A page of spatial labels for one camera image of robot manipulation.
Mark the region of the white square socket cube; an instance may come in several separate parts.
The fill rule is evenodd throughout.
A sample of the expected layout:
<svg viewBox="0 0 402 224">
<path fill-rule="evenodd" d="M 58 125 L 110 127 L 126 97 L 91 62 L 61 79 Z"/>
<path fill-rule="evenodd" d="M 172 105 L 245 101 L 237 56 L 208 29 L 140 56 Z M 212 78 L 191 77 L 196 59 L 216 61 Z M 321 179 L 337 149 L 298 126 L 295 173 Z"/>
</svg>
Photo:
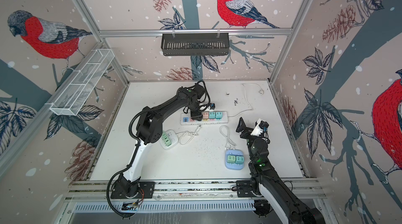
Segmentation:
<svg viewBox="0 0 402 224">
<path fill-rule="evenodd" d="M 170 140 L 172 142 L 172 145 L 170 147 L 166 147 L 165 144 L 164 144 L 164 141 L 161 138 L 159 139 L 158 142 L 161 144 L 161 146 L 165 150 L 169 150 L 169 149 L 175 147 L 179 143 L 179 138 L 178 138 L 177 134 L 173 130 L 167 130 L 167 131 L 165 131 L 165 133 L 169 136 L 169 138 L 170 138 Z"/>
</svg>

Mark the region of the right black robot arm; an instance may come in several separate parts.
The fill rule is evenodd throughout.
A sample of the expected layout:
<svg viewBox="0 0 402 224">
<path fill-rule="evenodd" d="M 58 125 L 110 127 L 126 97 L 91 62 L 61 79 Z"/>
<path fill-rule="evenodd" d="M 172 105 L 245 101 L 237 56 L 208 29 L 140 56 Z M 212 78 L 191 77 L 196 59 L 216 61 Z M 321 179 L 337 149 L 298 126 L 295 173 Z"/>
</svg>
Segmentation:
<svg viewBox="0 0 402 224">
<path fill-rule="evenodd" d="M 236 132 L 247 140 L 251 191 L 263 196 L 284 224 L 324 224 L 325 219 L 317 208 L 303 203 L 281 180 L 269 160 L 267 129 L 265 121 L 247 127 L 243 118 L 239 119 Z"/>
</svg>

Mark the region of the blue square socket cube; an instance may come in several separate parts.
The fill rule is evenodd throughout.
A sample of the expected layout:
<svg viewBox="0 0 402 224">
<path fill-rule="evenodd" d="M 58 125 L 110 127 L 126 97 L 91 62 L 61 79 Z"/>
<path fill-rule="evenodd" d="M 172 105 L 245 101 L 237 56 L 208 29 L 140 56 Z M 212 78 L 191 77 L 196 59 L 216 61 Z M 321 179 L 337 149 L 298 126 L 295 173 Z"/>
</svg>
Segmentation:
<svg viewBox="0 0 402 224">
<path fill-rule="evenodd" d="M 245 166 L 244 154 L 240 150 L 228 149 L 225 152 L 225 167 L 229 170 L 241 170 Z"/>
</svg>

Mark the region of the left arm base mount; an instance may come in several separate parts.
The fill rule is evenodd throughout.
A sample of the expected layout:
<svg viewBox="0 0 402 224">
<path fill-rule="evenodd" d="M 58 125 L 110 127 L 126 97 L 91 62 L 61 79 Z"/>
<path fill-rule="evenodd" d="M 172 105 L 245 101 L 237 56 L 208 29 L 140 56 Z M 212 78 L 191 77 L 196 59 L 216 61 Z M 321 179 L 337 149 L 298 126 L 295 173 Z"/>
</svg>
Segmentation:
<svg viewBox="0 0 402 224">
<path fill-rule="evenodd" d="M 151 199 L 155 189 L 155 182 L 140 181 L 131 182 L 122 174 L 112 184 L 112 199 Z"/>
</svg>

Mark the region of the long white power strip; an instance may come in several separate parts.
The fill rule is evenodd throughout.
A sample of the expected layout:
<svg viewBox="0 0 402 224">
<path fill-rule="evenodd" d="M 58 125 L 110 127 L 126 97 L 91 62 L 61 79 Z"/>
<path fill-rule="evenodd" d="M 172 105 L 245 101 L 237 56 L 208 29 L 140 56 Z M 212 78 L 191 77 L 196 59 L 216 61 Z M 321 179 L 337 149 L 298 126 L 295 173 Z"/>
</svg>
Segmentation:
<svg viewBox="0 0 402 224">
<path fill-rule="evenodd" d="M 181 120 L 180 123 L 181 125 L 202 125 L 202 124 L 226 124 L 228 123 L 228 115 L 227 112 L 223 111 L 223 118 L 221 120 L 218 119 L 208 119 L 208 120 L 203 120 L 203 116 L 201 118 L 201 121 L 192 119 L 190 116 L 187 114 L 181 114 Z"/>
</svg>

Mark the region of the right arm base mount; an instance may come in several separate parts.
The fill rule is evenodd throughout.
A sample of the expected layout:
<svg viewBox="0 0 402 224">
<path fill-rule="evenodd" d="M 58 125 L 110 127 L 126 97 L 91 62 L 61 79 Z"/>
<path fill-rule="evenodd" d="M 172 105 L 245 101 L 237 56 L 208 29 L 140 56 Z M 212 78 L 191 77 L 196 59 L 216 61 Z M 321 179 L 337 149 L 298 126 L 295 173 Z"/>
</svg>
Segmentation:
<svg viewBox="0 0 402 224">
<path fill-rule="evenodd" d="M 256 194 L 248 180 L 238 180 L 234 187 L 231 188 L 232 191 L 236 192 L 238 198 L 260 198 L 259 194 Z"/>
</svg>

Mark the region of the light green charger plug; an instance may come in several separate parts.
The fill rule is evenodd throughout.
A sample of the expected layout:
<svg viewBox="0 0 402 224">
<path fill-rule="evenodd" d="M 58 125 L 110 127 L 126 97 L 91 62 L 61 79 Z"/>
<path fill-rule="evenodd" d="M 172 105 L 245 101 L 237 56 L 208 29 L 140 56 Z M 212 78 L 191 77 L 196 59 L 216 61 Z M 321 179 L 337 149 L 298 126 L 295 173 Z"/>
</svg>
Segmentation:
<svg viewBox="0 0 402 224">
<path fill-rule="evenodd" d="M 172 145 L 172 142 L 169 137 L 164 138 L 163 141 L 166 147 L 170 147 Z"/>
</svg>

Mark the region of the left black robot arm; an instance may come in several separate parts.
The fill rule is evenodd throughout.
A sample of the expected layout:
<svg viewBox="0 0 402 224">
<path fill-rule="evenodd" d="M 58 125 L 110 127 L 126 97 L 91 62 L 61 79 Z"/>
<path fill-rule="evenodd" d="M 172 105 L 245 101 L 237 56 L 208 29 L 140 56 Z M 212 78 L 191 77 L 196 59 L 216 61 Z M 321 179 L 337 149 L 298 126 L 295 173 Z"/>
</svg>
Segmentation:
<svg viewBox="0 0 402 224">
<path fill-rule="evenodd" d="M 175 96 L 155 106 L 144 107 L 131 120 L 128 133 L 137 141 L 129 164 L 112 175 L 106 188 L 106 198 L 135 198 L 140 192 L 142 168 L 148 154 L 147 148 L 160 140 L 163 123 L 176 111 L 186 108 L 190 118 L 202 121 L 203 113 L 210 107 L 211 99 L 203 80 L 190 87 L 180 87 Z"/>
</svg>

